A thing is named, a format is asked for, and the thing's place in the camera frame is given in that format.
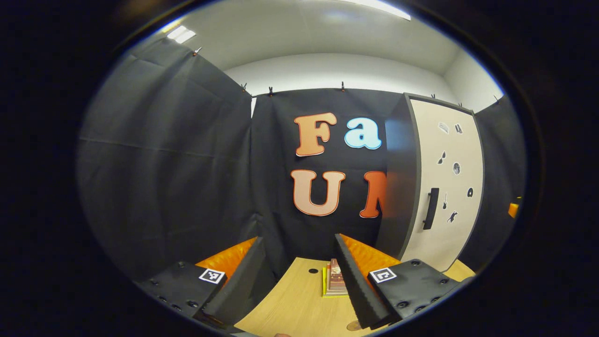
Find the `blue letter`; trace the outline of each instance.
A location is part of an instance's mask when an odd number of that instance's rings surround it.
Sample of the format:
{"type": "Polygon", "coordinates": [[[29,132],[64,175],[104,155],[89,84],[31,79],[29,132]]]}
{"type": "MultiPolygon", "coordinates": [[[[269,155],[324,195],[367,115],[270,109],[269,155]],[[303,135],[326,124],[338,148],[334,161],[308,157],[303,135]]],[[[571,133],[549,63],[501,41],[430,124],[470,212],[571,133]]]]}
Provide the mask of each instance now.
{"type": "Polygon", "coordinates": [[[369,150],[376,150],[383,144],[379,139],[379,127],[370,118],[354,118],[347,122],[347,127],[354,129],[345,134],[345,144],[351,148],[366,146],[369,150]]]}

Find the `ceiling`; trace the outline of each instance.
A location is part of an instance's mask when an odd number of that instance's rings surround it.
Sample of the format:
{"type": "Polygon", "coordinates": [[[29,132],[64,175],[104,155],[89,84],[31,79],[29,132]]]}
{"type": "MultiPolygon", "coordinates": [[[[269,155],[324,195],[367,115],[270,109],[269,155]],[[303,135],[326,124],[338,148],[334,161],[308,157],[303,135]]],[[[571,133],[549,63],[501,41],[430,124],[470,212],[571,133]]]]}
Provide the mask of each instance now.
{"type": "Polygon", "coordinates": [[[181,20],[185,45],[225,71],[279,56],[348,53],[391,59],[443,75],[459,47],[412,17],[336,0],[222,0],[181,20]]]}

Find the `white wall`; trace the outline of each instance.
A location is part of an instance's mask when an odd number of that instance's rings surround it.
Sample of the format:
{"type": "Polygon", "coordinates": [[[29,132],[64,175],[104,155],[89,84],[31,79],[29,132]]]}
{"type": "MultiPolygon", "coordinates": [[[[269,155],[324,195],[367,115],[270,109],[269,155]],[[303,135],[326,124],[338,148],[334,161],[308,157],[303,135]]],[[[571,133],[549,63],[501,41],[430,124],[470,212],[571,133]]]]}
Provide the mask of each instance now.
{"type": "Polygon", "coordinates": [[[445,81],[466,109],[479,112],[503,96],[495,80],[466,51],[460,50],[458,57],[444,76],[445,81]]]}
{"type": "MultiPolygon", "coordinates": [[[[341,88],[409,92],[457,104],[444,78],[397,61],[350,54],[282,56],[225,70],[237,83],[247,83],[252,95],[299,89],[341,88]]],[[[252,102],[252,113],[255,100],[252,102]]]]}

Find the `white door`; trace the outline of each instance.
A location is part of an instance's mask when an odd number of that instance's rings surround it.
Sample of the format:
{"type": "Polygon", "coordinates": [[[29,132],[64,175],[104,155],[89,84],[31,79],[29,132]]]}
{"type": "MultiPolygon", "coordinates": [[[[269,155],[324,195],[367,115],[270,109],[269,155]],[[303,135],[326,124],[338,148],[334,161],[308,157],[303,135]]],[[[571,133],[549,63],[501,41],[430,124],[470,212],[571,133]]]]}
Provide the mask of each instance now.
{"type": "Polygon", "coordinates": [[[451,267],[479,212],[483,158],[474,118],[434,103],[411,100],[420,141],[420,198],[402,260],[418,258],[438,271],[451,267]],[[430,229],[424,229],[431,188],[438,202],[430,229]]]}

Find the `orange object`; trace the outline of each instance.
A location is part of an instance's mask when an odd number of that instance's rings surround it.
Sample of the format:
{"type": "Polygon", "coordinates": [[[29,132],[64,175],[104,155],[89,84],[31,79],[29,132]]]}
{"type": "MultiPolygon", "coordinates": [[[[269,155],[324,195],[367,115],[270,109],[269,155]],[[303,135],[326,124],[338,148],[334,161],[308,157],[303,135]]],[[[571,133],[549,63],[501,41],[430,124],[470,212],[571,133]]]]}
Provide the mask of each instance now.
{"type": "Polygon", "coordinates": [[[243,258],[246,256],[247,251],[250,250],[254,244],[254,241],[256,241],[256,238],[257,237],[253,237],[249,240],[238,243],[233,247],[227,248],[218,254],[212,255],[211,257],[196,263],[195,265],[198,267],[210,268],[220,272],[225,272],[227,280],[225,281],[225,284],[223,284],[224,287],[235,273],[235,270],[237,270],[237,267],[243,258]]]}
{"type": "Polygon", "coordinates": [[[517,212],[518,212],[518,204],[510,203],[510,209],[507,210],[507,213],[509,213],[512,218],[516,218],[517,212]]]}
{"type": "Polygon", "coordinates": [[[339,235],[349,249],[349,252],[352,253],[353,260],[356,262],[356,265],[362,273],[362,276],[364,276],[364,279],[366,279],[368,285],[370,285],[370,288],[372,288],[373,291],[374,288],[368,280],[368,273],[401,263],[401,261],[379,251],[378,249],[372,248],[371,246],[368,246],[341,233],[339,235]]]}

